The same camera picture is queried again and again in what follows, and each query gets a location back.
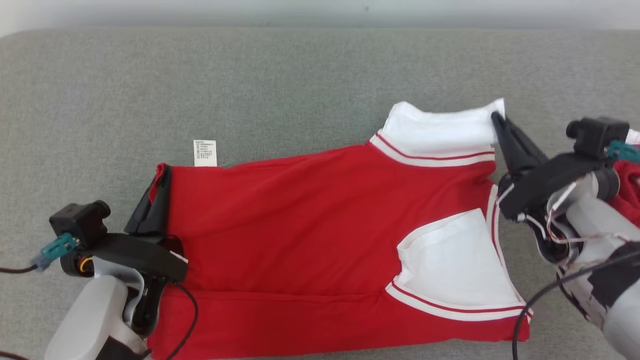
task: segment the cable connector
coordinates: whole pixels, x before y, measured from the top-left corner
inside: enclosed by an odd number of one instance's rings
[[[606,149],[607,156],[614,160],[627,160],[640,163],[640,151],[638,148],[619,140],[613,140]]]
[[[43,272],[52,262],[61,256],[67,255],[78,246],[79,240],[70,233],[63,233],[47,246],[43,247],[40,254],[31,260],[31,264],[37,266],[36,272]]]

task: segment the gray table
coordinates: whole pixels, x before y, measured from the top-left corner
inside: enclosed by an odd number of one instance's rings
[[[61,29],[0,39],[0,264],[24,266],[48,216],[103,199],[123,228],[159,162],[218,162],[366,141],[395,102],[456,111],[506,98],[548,154],[566,124],[609,115],[640,127],[640,33],[389,29]],[[499,163],[493,178],[505,171]],[[528,299],[554,279],[524,225],[501,222]],[[54,265],[0,275],[0,349],[41,359],[84,281]],[[534,308],[522,359],[617,359],[556,291]],[[510,359],[508,343],[450,341],[304,359]]]

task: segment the care label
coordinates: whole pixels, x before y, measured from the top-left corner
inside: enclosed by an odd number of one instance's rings
[[[193,164],[197,167],[217,167],[215,140],[193,140]]]

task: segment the black cable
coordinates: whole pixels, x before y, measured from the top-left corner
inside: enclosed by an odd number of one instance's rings
[[[20,355],[12,354],[10,352],[0,351],[0,357],[6,357],[7,359],[13,360],[29,360],[26,357],[22,357]]]
[[[518,316],[518,321],[516,321],[516,326],[513,329],[513,339],[511,340],[511,351],[513,353],[513,360],[518,360],[518,335],[520,335],[520,327],[522,326],[522,320],[524,320],[524,317],[526,316],[527,312],[530,310],[531,306],[533,306],[533,304],[535,304],[542,296],[544,296],[546,293],[550,292],[551,290],[555,289],[556,287],[566,282],[569,282],[571,280],[574,280],[580,276],[583,276],[584,274],[588,274],[590,272],[594,272],[594,271],[609,267],[611,265],[621,263],[624,260],[628,260],[638,255],[640,255],[640,251],[630,252],[629,254],[618,256],[613,259],[608,259],[603,263],[593,265],[588,268],[584,268],[569,276],[565,276],[562,279],[558,279],[550,283],[549,285],[545,286],[542,290],[538,291],[535,295],[533,295],[533,297],[529,301],[527,301],[526,305],[524,306],[524,309],[522,309],[522,311],[520,312],[520,316]]]
[[[187,342],[187,340],[191,336],[191,333],[193,332],[193,329],[196,327],[196,323],[198,322],[198,303],[196,302],[196,298],[194,298],[193,295],[189,292],[189,290],[185,289],[177,281],[174,282],[173,284],[176,285],[178,289],[182,290],[182,292],[184,292],[189,297],[189,299],[191,299],[191,302],[193,303],[193,310],[195,313],[193,315],[193,322],[191,323],[191,327],[189,328],[187,333],[184,335],[184,338],[182,339],[182,341],[180,341],[178,346],[176,346],[175,349],[171,352],[171,354],[169,354],[166,360],[171,360],[176,354],[178,354],[178,351],[180,351],[180,349]]]
[[[0,272],[5,273],[5,274],[25,274],[28,272],[32,272],[33,270],[36,270],[38,267],[36,265],[31,265],[28,268],[24,268],[24,269],[7,269],[7,268],[0,268]]]

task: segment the wire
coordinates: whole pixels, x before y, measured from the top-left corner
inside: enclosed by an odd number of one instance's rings
[[[556,211],[551,209],[549,216],[547,217],[547,234],[549,235],[549,238],[557,244],[568,244],[568,243],[582,243],[585,241],[589,241],[589,240],[599,240],[599,239],[604,239],[604,238],[617,238],[619,240],[622,240],[625,243],[628,243],[630,240],[629,238],[627,238],[624,234],[620,234],[620,233],[597,233],[595,235],[591,235],[591,236],[587,236],[584,238],[559,238],[551,229],[551,221],[554,218],[554,215],[556,214]]]
[[[542,234],[542,236],[545,235],[546,233],[545,228],[542,227],[542,224],[539,221],[537,221],[536,218],[532,217],[531,215],[525,215],[525,219],[527,219],[528,221],[533,223],[535,226],[537,226],[538,229],[540,229],[540,233]]]
[[[175,347],[175,349],[171,352],[171,354],[169,354],[169,356],[166,358],[166,360],[171,360],[173,359],[173,357],[178,354],[178,351],[180,351],[180,349],[184,346],[184,344],[187,342],[187,340],[189,339],[189,337],[191,336],[191,333],[193,332],[193,329],[196,327],[196,323],[198,322],[198,303],[196,302],[196,298],[193,297],[193,295],[189,292],[189,290],[185,289],[182,285],[180,285],[177,281],[173,282],[173,284],[180,290],[182,290],[182,292],[184,292],[189,299],[191,299],[191,302],[193,303],[193,310],[194,310],[194,315],[193,315],[193,322],[191,323],[191,327],[189,328],[189,330],[187,331],[187,333],[184,335],[184,338],[182,339],[182,341],[180,341],[180,343],[178,344],[178,346]]]
[[[36,270],[37,268],[38,268],[37,265],[31,265],[28,268],[24,268],[24,269],[0,268],[0,272],[5,274],[26,274],[28,272],[32,272],[33,270]]]
[[[93,256],[89,256],[89,257],[87,257],[87,258],[83,258],[83,259],[80,261],[80,272],[85,272],[85,270],[84,270],[84,264],[86,264],[86,263],[87,263],[87,262],[89,262],[89,261],[93,261]]]
[[[0,350],[0,357],[6,357],[7,359],[13,360],[29,360],[26,357],[22,357],[20,355],[12,354],[10,352],[4,352]]]
[[[578,272],[575,272],[571,275],[567,275],[565,277],[563,277],[562,279],[558,279],[552,283],[550,283],[549,285],[545,286],[542,290],[538,291],[535,295],[533,295],[533,297],[527,301],[526,305],[524,306],[524,308],[522,309],[522,311],[520,312],[520,316],[518,316],[518,320],[516,321],[516,325],[515,328],[513,329],[513,339],[511,340],[511,351],[513,353],[513,360],[518,360],[518,335],[520,335],[520,327],[522,326],[522,320],[524,320],[527,312],[530,310],[531,306],[533,306],[533,304],[535,304],[538,300],[540,300],[540,298],[542,296],[544,296],[546,293],[550,292],[551,290],[555,289],[556,287],[569,282],[571,280],[574,280],[580,276],[583,276],[584,274],[588,274],[590,272],[594,272],[603,268],[607,268],[609,266],[615,265],[617,263],[621,263],[624,260],[628,260],[630,258],[636,257],[640,255],[640,250],[639,251],[635,251],[635,252],[631,252],[629,254],[625,254],[622,256],[618,256],[616,258],[613,259],[608,259],[607,261],[594,265],[594,266],[590,266],[588,268],[584,268]]]

